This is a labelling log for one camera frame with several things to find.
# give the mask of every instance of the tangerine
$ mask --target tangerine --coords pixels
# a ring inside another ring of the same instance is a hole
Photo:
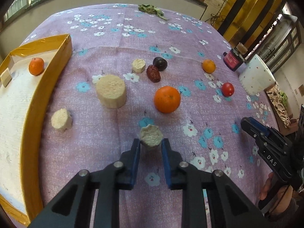
[[[202,68],[206,73],[211,74],[215,71],[216,66],[212,60],[206,59],[202,63]]]
[[[181,103],[181,95],[174,87],[161,87],[154,95],[154,105],[162,113],[175,111]]]
[[[44,60],[42,58],[36,57],[31,60],[29,63],[29,72],[32,75],[40,75],[44,69]]]

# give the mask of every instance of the yellow tray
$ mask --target yellow tray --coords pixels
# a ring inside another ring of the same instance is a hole
[[[45,112],[57,79],[72,55],[69,34],[22,45],[5,58],[13,79],[0,86],[0,204],[24,225],[43,209],[38,156]],[[44,72],[28,72],[32,57],[45,61]]]

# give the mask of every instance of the red tomato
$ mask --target red tomato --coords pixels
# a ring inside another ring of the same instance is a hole
[[[222,93],[225,97],[230,97],[234,94],[234,87],[231,83],[226,82],[222,86]]]

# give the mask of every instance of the jar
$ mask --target jar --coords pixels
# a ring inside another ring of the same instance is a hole
[[[232,71],[236,71],[245,62],[242,55],[246,52],[247,48],[242,43],[239,43],[225,55],[223,61],[228,68]]]

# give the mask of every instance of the white container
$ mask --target white container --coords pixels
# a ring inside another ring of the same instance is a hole
[[[254,55],[245,70],[240,74],[239,80],[242,87],[251,96],[276,82],[269,68],[257,54]]]

